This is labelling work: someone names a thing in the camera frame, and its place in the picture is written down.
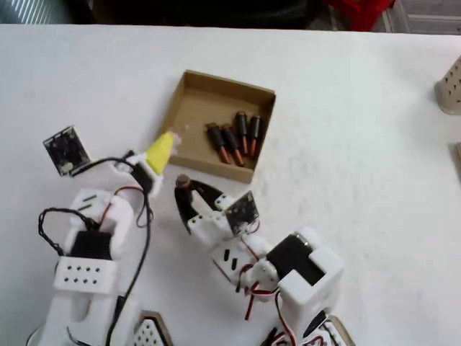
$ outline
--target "open cardboard box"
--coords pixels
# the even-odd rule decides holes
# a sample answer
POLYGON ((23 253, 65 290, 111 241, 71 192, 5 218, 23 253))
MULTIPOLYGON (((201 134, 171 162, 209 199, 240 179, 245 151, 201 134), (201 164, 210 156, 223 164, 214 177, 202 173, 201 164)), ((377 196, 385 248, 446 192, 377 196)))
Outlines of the open cardboard box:
POLYGON ((275 103, 272 90, 224 79, 195 71, 185 71, 174 92, 161 133, 172 130, 182 143, 170 162, 183 167, 250 182, 258 163, 259 152, 275 103), (209 141, 205 125, 233 124, 237 111, 244 110, 251 117, 259 115, 263 120, 262 137, 259 139, 256 157, 244 157, 244 167, 224 164, 209 141))

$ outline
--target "copper-tipped battery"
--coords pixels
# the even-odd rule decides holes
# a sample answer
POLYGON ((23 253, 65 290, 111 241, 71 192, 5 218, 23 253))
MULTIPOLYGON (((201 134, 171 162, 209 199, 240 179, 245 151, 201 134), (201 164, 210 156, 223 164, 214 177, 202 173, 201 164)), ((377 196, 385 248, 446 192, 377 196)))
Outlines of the copper-tipped battery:
POLYGON ((256 155, 256 144, 261 137, 261 123, 262 119, 258 115, 254 115, 250 120, 250 138, 251 138, 251 148, 250 156, 256 155))
POLYGON ((233 133, 232 125, 225 124, 221 128, 223 132, 223 136, 225 139, 225 143, 228 145, 230 152, 233 153, 233 157, 236 160, 237 165, 243 166, 243 159, 242 155, 240 154, 240 150, 238 150, 238 141, 236 135, 233 133))
POLYGON ((243 155, 248 155, 248 141, 246 137, 248 135, 248 120, 246 119, 246 113, 243 110, 240 110, 236 114, 236 130, 237 135, 240 137, 242 143, 242 152, 243 155))
POLYGON ((228 152, 225 150, 225 143, 219 126, 215 123, 209 123, 206 125, 208 137, 210 138, 211 143, 215 147, 216 151, 219 153, 221 160, 225 164, 231 164, 231 161, 228 156, 228 152))

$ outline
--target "table surface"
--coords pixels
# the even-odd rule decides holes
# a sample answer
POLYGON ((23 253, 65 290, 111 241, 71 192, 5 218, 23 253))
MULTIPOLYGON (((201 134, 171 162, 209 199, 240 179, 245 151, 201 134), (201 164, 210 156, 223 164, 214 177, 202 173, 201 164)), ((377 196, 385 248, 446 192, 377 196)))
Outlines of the table surface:
MULTIPOLYGON (((448 149, 461 117, 440 112, 433 93, 461 37, 4 25, 0 43, 2 344, 22 345, 52 298, 57 257, 37 236, 39 212, 109 185, 103 169, 60 178, 42 141, 75 125, 93 158, 145 149, 187 68, 273 89, 277 102, 250 186, 166 169, 134 292, 176 345, 257 345, 275 320, 274 304, 260 303, 245 322, 246 298, 187 235, 173 198, 180 172, 251 188, 273 243, 316 227, 346 263, 335 312, 358 345, 461 338, 461 191, 448 149)), ((66 217, 45 227, 62 240, 66 217)), ((133 229, 126 283, 143 240, 133 229)))

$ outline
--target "cable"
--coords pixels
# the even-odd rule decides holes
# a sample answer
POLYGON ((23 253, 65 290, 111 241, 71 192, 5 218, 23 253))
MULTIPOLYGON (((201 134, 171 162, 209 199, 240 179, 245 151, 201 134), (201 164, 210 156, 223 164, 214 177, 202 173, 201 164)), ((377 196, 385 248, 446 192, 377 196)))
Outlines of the cable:
POLYGON ((253 308, 254 304, 254 297, 255 296, 272 296, 273 294, 278 292, 278 288, 275 290, 257 290, 259 286, 259 281, 256 281, 251 287, 250 287, 250 301, 248 304, 248 308, 246 309, 246 314, 245 314, 245 321, 248 321, 250 318, 250 313, 253 308))
MULTIPOLYGON (((120 191, 123 191, 123 190, 136 190, 136 191, 139 191, 139 192, 143 193, 143 190, 140 189, 139 187, 136 187, 136 186, 122 186, 122 187, 116 189, 115 192, 114 192, 114 194, 113 194, 112 196, 118 195, 118 193, 119 193, 120 191)), ((107 207, 104 209, 104 212, 102 213, 101 221, 99 222, 101 225, 102 225, 102 221, 104 221, 105 218, 106 218, 106 214, 107 214, 107 211, 109 211, 110 206, 111 206, 111 202, 109 202, 109 204, 107 205, 107 207)), ((144 209, 146 209, 146 204, 145 204, 145 203, 143 203, 143 207, 141 208, 141 210, 140 210, 140 212, 139 212, 139 214, 138 214, 138 217, 136 218, 136 226, 137 226, 138 228, 140 228, 140 229, 143 229, 143 228, 145 228, 145 227, 147 226, 147 225, 145 225, 145 224, 144 224, 144 225, 140 225, 140 224, 139 224, 139 220, 140 220, 141 216, 143 215, 144 209)), ((153 220, 153 211, 152 211, 151 208, 149 208, 149 212, 148 212, 148 213, 149 213, 149 218, 151 218, 151 221, 152 221, 152 220, 153 220)))
POLYGON ((32 338, 34 337, 34 335, 36 335, 39 331, 40 331, 40 328, 45 324, 45 322, 43 322, 40 326, 38 326, 37 328, 35 328, 33 330, 32 333, 29 334, 29 336, 27 337, 27 340, 26 340, 26 345, 25 346, 29 346, 29 343, 30 341, 32 340, 32 338))
POLYGON ((69 336, 69 339, 70 339, 75 345, 78 345, 78 346, 91 346, 90 344, 87 344, 86 342, 77 340, 75 337, 73 337, 73 335, 71 334, 71 330, 69 329, 69 327, 66 327, 66 330, 67 330, 67 335, 69 336))
POLYGON ((93 220, 92 218, 86 217, 84 214, 80 213, 74 209, 67 209, 67 208, 46 208, 40 215, 38 216, 38 234, 44 238, 44 240, 49 243, 49 245, 54 248, 54 250, 58 253, 59 256, 64 255, 64 250, 59 246, 58 243, 55 243, 51 240, 51 238, 45 233, 43 229, 43 222, 45 221, 45 216, 49 212, 57 212, 57 213, 69 213, 77 215, 84 223, 85 227, 88 231, 97 231, 99 229, 99 224, 93 220))
POLYGON ((256 220, 256 221, 254 221, 254 222, 248 226, 248 229, 247 229, 247 232, 246 232, 247 234, 253 234, 253 233, 256 233, 256 232, 259 230, 259 227, 260 227, 260 225, 261 225, 261 221, 256 220), (258 223, 258 226, 256 226, 256 228, 255 228, 253 231, 248 232, 248 229, 250 228, 250 226, 251 226, 254 222, 257 222, 257 223, 258 223))
POLYGON ((287 324, 287 322, 285 321, 285 318, 282 315, 282 312, 280 311, 279 296, 280 296, 280 292, 277 292, 275 294, 275 306, 277 307, 277 313, 279 314, 280 322, 282 322, 283 329, 287 333, 287 336, 290 338, 291 345, 296 346, 297 342, 296 342, 295 333, 292 331, 290 326, 287 324))
MULTIPOLYGON (((74 172, 72 174, 73 177, 76 175, 79 175, 83 172, 86 172, 87 170, 98 166, 100 164, 103 164, 105 162, 119 162, 121 164, 126 164, 129 166, 131 169, 135 169, 135 165, 131 164, 130 162, 124 160, 124 159, 119 159, 117 157, 107 157, 106 159, 100 159, 98 161, 92 162, 90 164, 87 164, 86 166, 83 166, 81 169, 79 169, 77 172, 74 172)), ((149 198, 148 198, 148 191, 144 186, 141 186, 143 189, 143 197, 144 197, 144 206, 146 207, 146 210, 150 210, 151 206, 149 203, 149 198)), ((147 252, 149 249, 149 244, 151 243, 151 214, 149 212, 146 213, 146 243, 143 248, 143 253, 141 255, 141 258, 138 263, 138 267, 136 268, 135 274, 133 276, 133 279, 131 280, 130 286, 128 286, 128 289, 125 293, 125 295, 122 297, 122 303, 120 305, 120 309, 118 312, 114 313, 114 318, 112 319, 112 323, 110 324, 109 330, 107 331, 107 336, 106 336, 106 342, 105 346, 110 346, 110 339, 112 337, 112 333, 114 332, 115 325, 117 324, 118 319, 120 318, 120 314, 122 313, 123 307, 125 306, 125 303, 128 299, 128 297, 131 294, 131 291, 133 290, 134 285, 136 284, 136 281, 138 280, 140 271, 143 267, 144 261, 146 260, 147 252)))
POLYGON ((319 346, 323 346, 323 338, 321 335, 317 335, 316 337, 313 337, 311 340, 302 343, 302 345, 313 345, 314 342, 319 341, 319 340, 320 340, 319 346))
POLYGON ((278 342, 281 342, 284 337, 285 332, 280 332, 279 334, 275 335, 274 339, 271 341, 271 345, 278 345, 278 342))
POLYGON ((240 292, 240 287, 241 287, 241 280, 242 280, 242 274, 244 274, 247 270, 251 269, 253 267, 252 264, 247 263, 240 269, 240 272, 238 274, 238 282, 237 282, 237 287, 236 287, 236 292, 240 292))

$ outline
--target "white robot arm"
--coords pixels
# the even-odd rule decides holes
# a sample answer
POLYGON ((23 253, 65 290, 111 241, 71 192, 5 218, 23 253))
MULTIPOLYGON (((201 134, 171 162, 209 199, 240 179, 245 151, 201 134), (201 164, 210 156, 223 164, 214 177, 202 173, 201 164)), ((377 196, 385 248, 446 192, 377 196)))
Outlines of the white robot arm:
POLYGON ((246 318, 254 299, 275 300, 281 326, 268 345, 283 339, 292 346, 304 345, 322 334, 318 327, 338 299, 344 265, 312 229, 300 229, 273 247, 256 232, 259 213, 251 192, 236 200, 180 175, 175 197, 187 231, 237 290, 242 287, 251 296, 246 318), (196 193, 209 212, 195 210, 196 193))
POLYGON ((160 189, 163 177, 159 172, 168 161, 172 147, 172 144, 166 146, 165 150, 162 142, 158 143, 149 149, 150 158, 144 153, 124 159, 103 159, 73 174, 110 162, 113 172, 130 181, 130 186, 115 192, 83 189, 70 209, 48 208, 40 215, 39 234, 60 258, 46 322, 31 334, 27 345, 127 346, 141 345, 141 338, 142 345, 146 346, 172 345, 159 314, 143 311, 131 294, 149 246, 152 211, 148 199, 155 197, 160 189), (153 150, 155 145, 160 150, 153 150), (155 160, 153 154, 161 158, 155 160), (146 211, 147 237, 140 264, 130 286, 124 289, 120 287, 119 263, 125 255, 133 208, 140 209, 140 213, 146 211), (53 211, 72 215, 63 248, 53 243, 42 228, 46 213, 53 211))

